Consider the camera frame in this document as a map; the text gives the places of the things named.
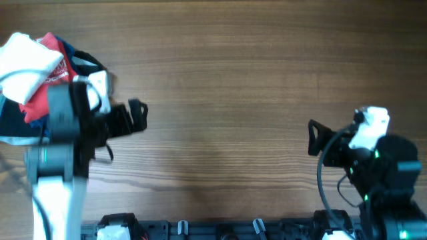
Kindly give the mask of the white Puma t-shirt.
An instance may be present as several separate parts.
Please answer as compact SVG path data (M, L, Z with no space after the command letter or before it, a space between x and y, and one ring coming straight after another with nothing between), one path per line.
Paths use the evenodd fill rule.
M1 90L16 103L26 104L58 64L63 54L16 32L1 47Z

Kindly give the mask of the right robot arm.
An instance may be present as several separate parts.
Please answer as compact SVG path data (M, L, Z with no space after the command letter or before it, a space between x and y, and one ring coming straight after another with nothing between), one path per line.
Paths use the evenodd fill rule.
M308 153L317 156L316 179L324 205L322 236L342 234L345 239L425 239L426 214L413 200L415 183L422 170L413 142L399 135L376 135L373 144L362 136L374 131L365 119L333 131L310 120ZM344 170L362 200L360 229L344 214L331 208L324 190L322 169Z

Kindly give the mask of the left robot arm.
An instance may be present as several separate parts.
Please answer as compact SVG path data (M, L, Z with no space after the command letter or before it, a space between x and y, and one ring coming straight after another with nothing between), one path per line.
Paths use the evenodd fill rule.
M129 99L109 113L91 108L88 83L50 86L49 142L25 152L34 239L80 239L89 163L107 140L145 131L147 104Z

